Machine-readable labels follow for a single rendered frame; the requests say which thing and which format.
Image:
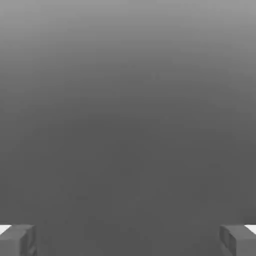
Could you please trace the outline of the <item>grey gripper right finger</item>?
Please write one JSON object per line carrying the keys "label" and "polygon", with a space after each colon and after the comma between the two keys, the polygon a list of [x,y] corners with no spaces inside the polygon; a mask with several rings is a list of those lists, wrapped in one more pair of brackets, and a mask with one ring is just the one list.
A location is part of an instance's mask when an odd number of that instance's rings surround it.
{"label": "grey gripper right finger", "polygon": [[256,224],[221,225],[222,256],[256,256]]}

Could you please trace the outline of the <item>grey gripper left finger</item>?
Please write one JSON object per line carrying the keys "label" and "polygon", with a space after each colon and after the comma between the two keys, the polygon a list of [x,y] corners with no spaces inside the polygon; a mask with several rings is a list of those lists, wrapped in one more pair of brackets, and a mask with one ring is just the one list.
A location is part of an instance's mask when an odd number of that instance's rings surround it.
{"label": "grey gripper left finger", "polygon": [[38,256],[33,224],[0,224],[0,256]]}

